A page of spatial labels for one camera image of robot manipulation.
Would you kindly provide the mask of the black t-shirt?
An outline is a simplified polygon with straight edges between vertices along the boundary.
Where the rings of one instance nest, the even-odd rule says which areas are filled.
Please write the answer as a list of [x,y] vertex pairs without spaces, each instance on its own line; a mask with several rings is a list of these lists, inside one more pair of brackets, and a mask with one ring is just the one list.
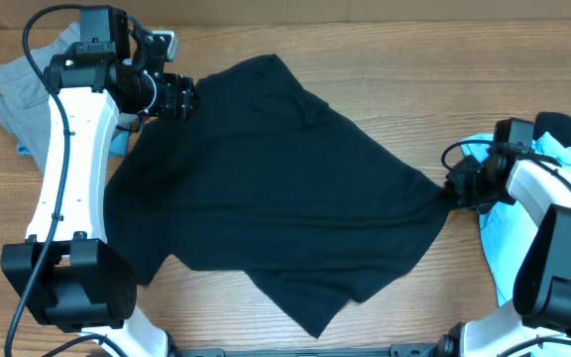
[[108,182],[109,245],[148,284],[168,256],[235,270],[312,336],[407,274],[455,201],[305,90],[275,55],[198,81]]

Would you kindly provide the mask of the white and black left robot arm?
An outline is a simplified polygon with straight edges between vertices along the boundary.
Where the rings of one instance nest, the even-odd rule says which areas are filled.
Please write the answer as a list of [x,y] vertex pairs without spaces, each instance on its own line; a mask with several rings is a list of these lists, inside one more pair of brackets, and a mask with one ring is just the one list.
[[39,69],[49,94],[50,142],[37,208],[1,270],[19,312],[92,340],[109,356],[174,356],[171,336],[137,304],[135,273],[108,245],[104,190],[110,142],[121,114],[182,123],[198,104],[190,77],[165,72],[172,31],[150,31],[125,11],[80,6],[80,38]]

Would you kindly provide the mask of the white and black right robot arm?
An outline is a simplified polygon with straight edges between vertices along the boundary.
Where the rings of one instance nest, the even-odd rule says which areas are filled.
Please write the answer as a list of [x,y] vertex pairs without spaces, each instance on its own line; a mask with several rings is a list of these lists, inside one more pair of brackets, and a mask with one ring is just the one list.
[[478,213],[499,305],[432,354],[571,356],[571,117],[503,120],[459,148],[445,186]]

